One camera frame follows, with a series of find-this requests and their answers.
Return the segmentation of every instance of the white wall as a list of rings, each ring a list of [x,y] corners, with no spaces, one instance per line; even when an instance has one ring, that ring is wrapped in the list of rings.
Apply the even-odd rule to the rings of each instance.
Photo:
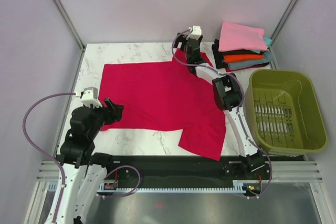
[[[280,68],[307,74],[314,85],[329,146],[318,161],[336,211],[336,0],[300,0],[274,43]]]
[[[42,156],[22,119],[38,99],[70,91],[80,50],[51,0],[0,0],[0,222],[22,223]],[[51,151],[65,99],[42,104],[28,133]]]
[[[224,20],[261,26],[271,36],[290,0],[61,0],[85,43],[167,42],[192,25],[204,41]]]

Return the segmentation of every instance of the olive green bin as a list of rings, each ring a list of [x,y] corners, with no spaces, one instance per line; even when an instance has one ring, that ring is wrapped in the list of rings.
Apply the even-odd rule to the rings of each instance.
[[[255,71],[245,109],[252,137],[269,154],[316,153],[328,143],[312,83],[299,72]]]

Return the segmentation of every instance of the blue folded cloth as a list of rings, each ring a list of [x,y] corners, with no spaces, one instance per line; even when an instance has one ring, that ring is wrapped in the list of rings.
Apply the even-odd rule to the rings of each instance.
[[[266,43],[267,48],[269,47],[269,45],[271,45],[272,40],[270,38],[267,38],[264,36],[264,42]],[[256,52],[257,54],[259,54],[261,51],[260,50],[251,50],[252,52]]]
[[[246,60],[246,61],[240,61],[240,62],[233,62],[233,63],[228,63],[229,69],[231,70],[238,70],[241,68],[248,68],[257,64],[263,64],[270,62],[274,59],[273,54],[270,51],[266,51],[264,53],[264,57],[260,60]]]

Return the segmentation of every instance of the floor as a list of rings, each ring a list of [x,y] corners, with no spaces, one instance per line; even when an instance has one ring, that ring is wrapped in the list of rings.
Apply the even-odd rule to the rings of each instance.
[[[49,193],[40,223],[54,193]],[[171,223],[321,223],[309,185],[272,184],[260,199],[229,194],[138,193],[125,198],[95,198],[86,224]]]

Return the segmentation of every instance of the white marble tabletop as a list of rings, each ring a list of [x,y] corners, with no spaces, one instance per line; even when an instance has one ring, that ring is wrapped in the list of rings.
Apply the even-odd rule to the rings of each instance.
[[[205,52],[215,65],[211,42],[201,43],[201,51]],[[75,91],[87,87],[100,88],[101,76],[105,64],[142,63],[171,61],[171,42],[167,43],[120,43],[120,44],[88,44],[80,68]],[[244,90],[247,89],[250,75],[256,69],[235,71]],[[82,106],[79,98],[72,98],[65,127],[62,132],[60,146],[64,142],[70,128],[71,112]],[[112,155],[174,155],[190,156],[192,154],[178,146],[182,130],[153,131],[139,129],[109,129],[100,132],[96,139],[94,152]],[[238,155],[238,145],[228,120],[222,156]]]

